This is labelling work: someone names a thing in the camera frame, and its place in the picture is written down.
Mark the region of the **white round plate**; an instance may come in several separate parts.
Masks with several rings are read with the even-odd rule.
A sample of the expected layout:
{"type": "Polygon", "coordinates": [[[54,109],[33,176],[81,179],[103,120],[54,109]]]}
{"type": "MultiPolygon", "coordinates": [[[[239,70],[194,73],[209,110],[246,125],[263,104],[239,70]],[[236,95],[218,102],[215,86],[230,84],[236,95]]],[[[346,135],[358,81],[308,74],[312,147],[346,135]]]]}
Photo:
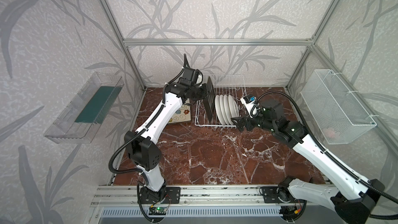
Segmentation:
{"type": "Polygon", "coordinates": [[[234,125],[234,123],[231,121],[232,116],[231,116],[231,112],[230,112],[230,108],[229,108],[229,104],[228,104],[228,95],[223,96],[223,102],[224,102],[224,108],[225,108],[225,111],[227,114],[228,121],[229,121],[230,125],[234,125]]]}
{"type": "Polygon", "coordinates": [[[238,117],[239,116],[239,108],[238,108],[238,105],[232,95],[228,95],[228,104],[229,104],[232,118],[238,117]]]}
{"type": "Polygon", "coordinates": [[[221,109],[221,113],[224,118],[224,121],[225,121],[226,125],[229,125],[230,123],[228,121],[227,114],[226,114],[226,111],[224,108],[223,95],[219,95],[219,102],[220,102],[220,109],[221,109]]]}
{"type": "Polygon", "coordinates": [[[222,112],[221,112],[221,107],[220,107],[220,96],[216,95],[215,96],[215,108],[216,108],[216,114],[219,119],[219,122],[221,125],[226,125],[226,122],[223,118],[222,112]]]}

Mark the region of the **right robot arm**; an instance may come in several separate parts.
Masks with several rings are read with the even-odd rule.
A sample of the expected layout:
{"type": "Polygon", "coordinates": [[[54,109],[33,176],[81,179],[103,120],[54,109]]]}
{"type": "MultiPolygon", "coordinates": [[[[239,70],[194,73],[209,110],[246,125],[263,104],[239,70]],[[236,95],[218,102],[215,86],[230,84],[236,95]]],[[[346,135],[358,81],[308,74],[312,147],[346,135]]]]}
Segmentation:
{"type": "Polygon", "coordinates": [[[292,197],[318,204],[333,210],[348,224],[364,224],[369,218],[397,220],[397,214],[372,214],[380,197],[394,203],[397,198],[385,193],[385,186],[379,180],[369,180],[357,173],[326,149],[315,138],[302,113],[298,114],[301,121],[289,121],[283,106],[276,100],[262,101],[248,94],[240,101],[247,115],[232,118],[240,131],[254,128],[269,131],[279,142],[305,157],[333,184],[321,186],[287,177],[278,186],[283,202],[292,197]]]}

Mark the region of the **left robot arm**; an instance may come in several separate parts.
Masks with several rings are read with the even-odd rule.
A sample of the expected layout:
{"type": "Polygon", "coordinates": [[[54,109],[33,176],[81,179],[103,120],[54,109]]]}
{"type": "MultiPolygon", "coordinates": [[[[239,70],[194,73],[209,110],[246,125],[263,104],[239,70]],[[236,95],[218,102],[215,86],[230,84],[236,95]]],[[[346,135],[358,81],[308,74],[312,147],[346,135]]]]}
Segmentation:
{"type": "Polygon", "coordinates": [[[108,163],[109,170],[114,174],[138,172],[145,180],[142,194],[154,203],[166,197],[166,181],[159,167],[162,152],[157,146],[158,139],[172,116],[187,100],[195,102],[208,97],[207,85],[199,82],[199,78],[203,78],[202,72],[191,68],[184,54],[182,70],[163,87],[159,105],[136,131],[125,134],[124,144],[115,151],[108,163]],[[114,160],[124,150],[136,167],[117,170],[114,160]]]}

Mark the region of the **pink object in basket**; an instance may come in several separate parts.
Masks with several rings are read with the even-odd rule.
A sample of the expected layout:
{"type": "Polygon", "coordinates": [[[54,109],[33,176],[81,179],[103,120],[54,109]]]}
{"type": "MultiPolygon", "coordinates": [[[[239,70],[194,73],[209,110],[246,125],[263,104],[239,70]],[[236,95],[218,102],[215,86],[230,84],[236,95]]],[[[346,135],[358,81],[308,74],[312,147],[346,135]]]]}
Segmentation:
{"type": "Polygon", "coordinates": [[[333,128],[323,129],[323,134],[327,139],[335,139],[338,136],[338,133],[333,128]]]}

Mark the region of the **left green circuit board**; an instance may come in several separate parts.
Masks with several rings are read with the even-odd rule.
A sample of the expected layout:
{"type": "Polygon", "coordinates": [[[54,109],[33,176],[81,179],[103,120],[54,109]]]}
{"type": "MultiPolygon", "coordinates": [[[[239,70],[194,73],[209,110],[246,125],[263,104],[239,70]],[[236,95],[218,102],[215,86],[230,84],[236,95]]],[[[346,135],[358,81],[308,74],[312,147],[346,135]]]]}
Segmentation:
{"type": "Polygon", "coordinates": [[[166,215],[167,211],[168,211],[168,207],[151,206],[149,208],[149,215],[153,215],[153,216],[166,215]]]}

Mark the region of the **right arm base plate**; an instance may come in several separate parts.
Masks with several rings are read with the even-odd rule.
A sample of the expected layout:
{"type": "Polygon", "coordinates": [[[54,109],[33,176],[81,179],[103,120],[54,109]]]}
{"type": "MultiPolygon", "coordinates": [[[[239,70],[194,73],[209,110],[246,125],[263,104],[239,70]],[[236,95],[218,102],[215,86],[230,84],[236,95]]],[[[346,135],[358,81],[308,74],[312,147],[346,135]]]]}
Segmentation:
{"type": "Polygon", "coordinates": [[[263,197],[264,203],[299,203],[304,204],[306,201],[296,199],[285,188],[278,186],[263,186],[259,189],[260,195],[263,197]]]}

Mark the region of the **white mesh wall basket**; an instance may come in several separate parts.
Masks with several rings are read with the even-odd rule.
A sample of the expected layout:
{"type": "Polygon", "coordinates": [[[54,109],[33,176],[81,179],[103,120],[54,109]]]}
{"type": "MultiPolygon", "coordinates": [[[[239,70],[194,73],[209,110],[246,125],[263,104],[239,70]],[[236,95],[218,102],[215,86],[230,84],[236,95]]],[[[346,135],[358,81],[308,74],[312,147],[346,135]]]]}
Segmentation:
{"type": "Polygon", "coordinates": [[[325,140],[330,145],[349,144],[377,126],[373,116],[330,69],[316,69],[301,91],[315,122],[323,129],[333,128],[338,136],[325,140]]]}

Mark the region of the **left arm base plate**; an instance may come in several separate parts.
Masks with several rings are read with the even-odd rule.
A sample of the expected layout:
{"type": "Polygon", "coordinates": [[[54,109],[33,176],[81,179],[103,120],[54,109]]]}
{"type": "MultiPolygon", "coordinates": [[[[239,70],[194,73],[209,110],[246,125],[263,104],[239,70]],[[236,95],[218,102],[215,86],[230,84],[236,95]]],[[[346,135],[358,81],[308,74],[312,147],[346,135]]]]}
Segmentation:
{"type": "Polygon", "coordinates": [[[162,187],[159,191],[152,191],[147,187],[143,187],[140,189],[140,193],[138,196],[140,197],[140,201],[143,204],[157,202],[178,204],[181,196],[181,188],[165,186],[162,187]]]}

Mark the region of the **clear plastic wall bin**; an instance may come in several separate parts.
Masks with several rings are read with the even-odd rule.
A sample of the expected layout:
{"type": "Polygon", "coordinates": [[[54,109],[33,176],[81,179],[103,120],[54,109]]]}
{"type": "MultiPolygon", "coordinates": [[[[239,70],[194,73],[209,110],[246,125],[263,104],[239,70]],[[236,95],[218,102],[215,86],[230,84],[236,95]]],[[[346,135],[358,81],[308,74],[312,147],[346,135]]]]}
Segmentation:
{"type": "Polygon", "coordinates": [[[56,144],[90,144],[123,86],[122,76],[93,73],[44,137],[56,144]]]}

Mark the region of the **aluminium mounting rail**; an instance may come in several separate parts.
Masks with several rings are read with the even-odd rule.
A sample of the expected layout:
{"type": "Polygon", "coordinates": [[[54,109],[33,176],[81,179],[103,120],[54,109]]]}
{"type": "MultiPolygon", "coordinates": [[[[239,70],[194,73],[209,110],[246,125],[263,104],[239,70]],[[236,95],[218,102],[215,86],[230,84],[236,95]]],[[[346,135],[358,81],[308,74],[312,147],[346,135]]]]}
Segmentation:
{"type": "MultiPolygon", "coordinates": [[[[300,206],[299,203],[264,203],[259,189],[263,185],[181,185],[177,206],[300,206]]],[[[138,206],[136,186],[99,186],[91,207],[138,206]]]]}

